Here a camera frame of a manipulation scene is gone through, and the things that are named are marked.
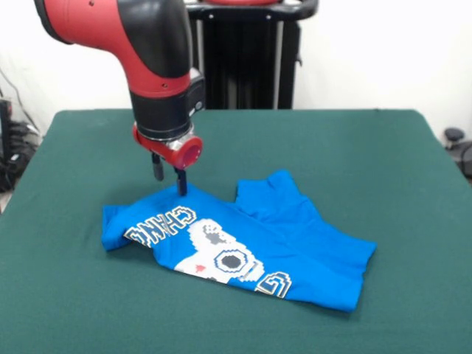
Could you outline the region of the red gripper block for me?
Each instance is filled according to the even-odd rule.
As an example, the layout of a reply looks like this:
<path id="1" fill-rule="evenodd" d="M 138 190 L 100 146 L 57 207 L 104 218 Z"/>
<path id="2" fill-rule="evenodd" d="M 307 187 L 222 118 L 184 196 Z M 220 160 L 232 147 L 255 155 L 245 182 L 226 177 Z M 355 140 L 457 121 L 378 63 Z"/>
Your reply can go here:
<path id="1" fill-rule="evenodd" d="M 178 194 L 186 195 L 187 173 L 185 169 L 198 161 L 203 150 L 203 140 L 194 134 L 194 126 L 191 125 L 189 131 L 177 139 L 159 141 L 144 137 L 134 124 L 133 137 L 139 145 L 151 152 L 153 174 L 156 180 L 164 180 L 163 158 L 174 167 L 177 175 Z"/>

